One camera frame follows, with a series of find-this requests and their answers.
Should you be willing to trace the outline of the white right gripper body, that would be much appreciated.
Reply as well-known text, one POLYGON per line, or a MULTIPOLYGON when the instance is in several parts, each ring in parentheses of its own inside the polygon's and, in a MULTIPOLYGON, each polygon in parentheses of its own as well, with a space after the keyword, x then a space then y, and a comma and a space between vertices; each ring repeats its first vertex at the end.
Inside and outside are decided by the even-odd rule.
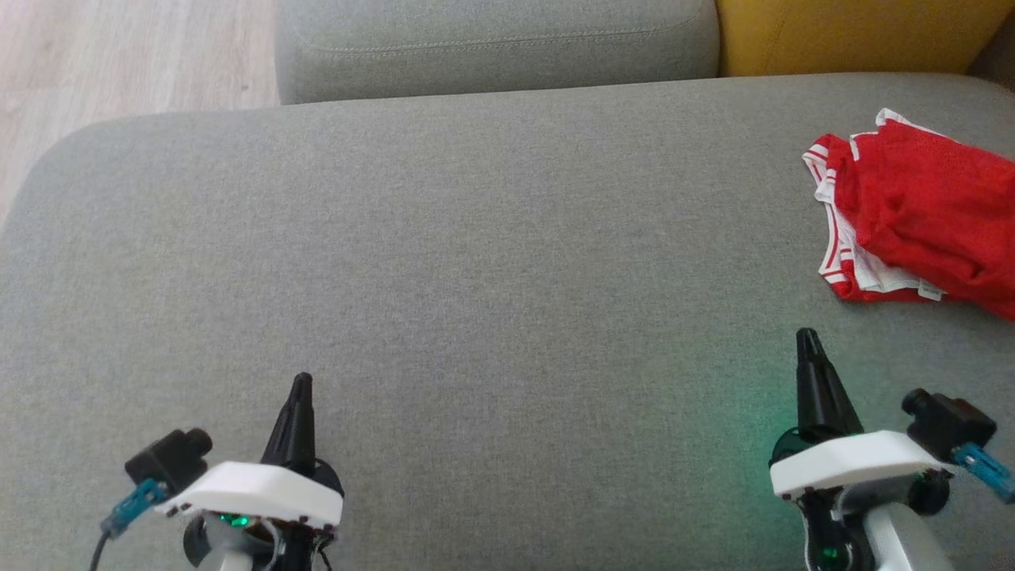
POLYGON ((769 477, 784 501, 824 494, 845 513, 892 502, 939 513, 952 491, 946 463, 899 431, 842 435, 827 427, 791 427, 773 445, 769 477))

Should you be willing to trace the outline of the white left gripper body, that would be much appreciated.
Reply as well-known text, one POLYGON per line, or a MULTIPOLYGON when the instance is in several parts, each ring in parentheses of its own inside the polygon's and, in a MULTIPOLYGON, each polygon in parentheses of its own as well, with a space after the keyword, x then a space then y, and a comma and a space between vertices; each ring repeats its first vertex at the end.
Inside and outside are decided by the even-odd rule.
POLYGON ((155 512, 173 517, 214 511, 332 531, 340 524, 343 504, 339 492, 281 466, 222 462, 157 504, 155 512))

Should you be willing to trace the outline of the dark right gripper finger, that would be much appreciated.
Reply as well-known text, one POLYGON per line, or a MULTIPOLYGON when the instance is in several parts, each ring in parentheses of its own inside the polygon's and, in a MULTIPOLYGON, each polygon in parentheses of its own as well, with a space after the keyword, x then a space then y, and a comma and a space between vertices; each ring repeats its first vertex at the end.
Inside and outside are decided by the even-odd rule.
POLYGON ((865 433, 815 329, 796 332, 796 350, 797 418, 802 440, 823 443, 865 433))

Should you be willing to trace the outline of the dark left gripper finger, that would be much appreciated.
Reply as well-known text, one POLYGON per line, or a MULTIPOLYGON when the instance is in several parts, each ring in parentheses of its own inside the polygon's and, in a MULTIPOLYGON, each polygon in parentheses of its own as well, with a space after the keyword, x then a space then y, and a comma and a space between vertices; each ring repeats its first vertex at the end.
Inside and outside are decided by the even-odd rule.
POLYGON ((268 438, 260 463, 280 466, 304 477, 316 470, 314 378, 301 372, 293 379, 268 438))

